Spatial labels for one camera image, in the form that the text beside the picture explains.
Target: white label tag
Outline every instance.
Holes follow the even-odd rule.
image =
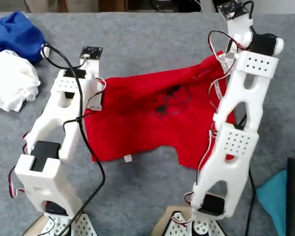
[[[129,154],[129,155],[126,155],[126,156],[123,156],[123,158],[124,158],[124,161],[125,161],[126,163],[132,161],[132,156],[131,156],[130,154]]]
[[[219,100],[221,100],[223,98],[223,94],[220,88],[220,84],[218,83],[218,80],[214,82],[214,87],[215,87],[216,96],[218,97]]]

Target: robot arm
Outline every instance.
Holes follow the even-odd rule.
[[[227,20],[230,35],[249,49],[237,52],[236,44],[232,43],[227,53],[220,57],[232,59],[233,62],[225,60],[221,63],[225,71],[231,68],[231,75],[226,94],[213,116],[218,131],[214,148],[199,173],[198,182],[193,186],[191,208],[196,218],[205,214],[209,219],[218,220],[233,215],[259,139],[257,131],[263,115],[262,106],[278,63],[278,58],[273,55],[278,55],[284,47],[283,40],[272,34],[252,33],[251,14],[242,9],[240,14],[234,15],[238,6],[242,8],[241,2],[233,0],[219,6],[219,10]],[[254,81],[250,88],[245,88],[248,74],[254,76]],[[226,123],[227,116],[240,102],[246,105],[246,125]],[[233,159],[226,159],[227,155],[233,156]],[[209,193],[210,188],[219,181],[226,182],[225,198]]]
[[[104,89],[97,79],[101,51],[102,48],[85,47],[81,54],[84,64],[75,70],[83,94],[83,112],[86,108],[101,110],[101,94],[92,97]],[[47,136],[57,126],[63,126],[65,121],[79,117],[79,109],[76,80],[69,70],[61,70],[44,111],[25,137],[28,154],[22,154],[15,167],[27,197],[38,211],[68,219],[82,206],[63,170],[63,163],[73,158],[80,137],[79,124],[69,122],[64,126],[62,144],[49,142]]]

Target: black circuit board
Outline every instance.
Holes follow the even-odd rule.
[[[219,12],[222,13],[222,15],[228,21],[238,16],[242,16],[244,14],[249,13],[248,9],[245,6],[241,7],[241,5],[242,5],[242,2],[240,0],[232,0],[217,6],[217,9],[219,10]]]

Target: teal cloth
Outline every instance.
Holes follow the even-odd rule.
[[[286,236],[286,179],[283,170],[257,189],[257,197],[271,216],[279,236]]]

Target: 3d-printed white bracket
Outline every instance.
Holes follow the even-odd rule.
[[[81,199],[67,180],[59,159],[47,158],[42,172],[31,171],[34,156],[21,155],[15,174],[22,182],[25,193],[39,212],[45,212],[46,201],[54,202],[73,217],[82,206]]]
[[[245,14],[228,22],[229,34],[243,47],[248,47],[252,39],[250,26],[252,20]],[[284,47],[282,39],[276,39],[274,55],[281,53]],[[213,116],[215,128],[218,131],[210,157],[201,169],[198,182],[193,186],[191,209],[193,215],[203,214],[201,209],[205,196],[217,182],[224,181],[227,195],[224,199],[224,209],[221,215],[209,215],[208,219],[231,217],[236,209],[239,198],[248,179],[249,163],[258,141],[258,128],[263,115],[263,102],[271,79],[274,76],[278,59],[253,53],[237,52],[233,43],[227,54],[221,55],[223,70],[232,66],[231,76],[225,96],[221,99],[217,112]],[[248,74],[254,76],[251,87],[245,88]],[[240,103],[244,102],[247,112],[247,123],[243,130],[225,123],[228,115]]]
[[[90,98],[102,91],[103,85],[97,80],[99,61],[88,59],[83,65],[85,75],[78,78],[82,94],[82,113],[84,114]],[[92,107],[100,110],[100,94],[92,101]],[[41,116],[36,120],[32,130],[25,137],[28,155],[21,155],[15,168],[15,173],[22,182],[25,193],[40,212],[45,212],[46,202],[53,202],[65,209],[67,216],[73,217],[82,202],[74,188],[68,182],[63,163],[69,162],[80,137],[80,128],[77,122],[70,122],[64,126],[65,137],[59,149],[59,159],[47,158],[43,170],[32,171],[35,157],[30,155],[37,141],[48,141],[48,134],[57,126],[63,126],[67,120],[80,116],[80,92],[75,78],[61,70],[51,89],[51,95]]]
[[[278,61],[277,58],[249,51],[239,53],[225,96],[213,116],[217,130],[240,102],[245,102],[248,109],[247,127],[258,130],[263,115],[262,104]],[[252,86],[248,89],[244,86],[247,74],[255,76]]]

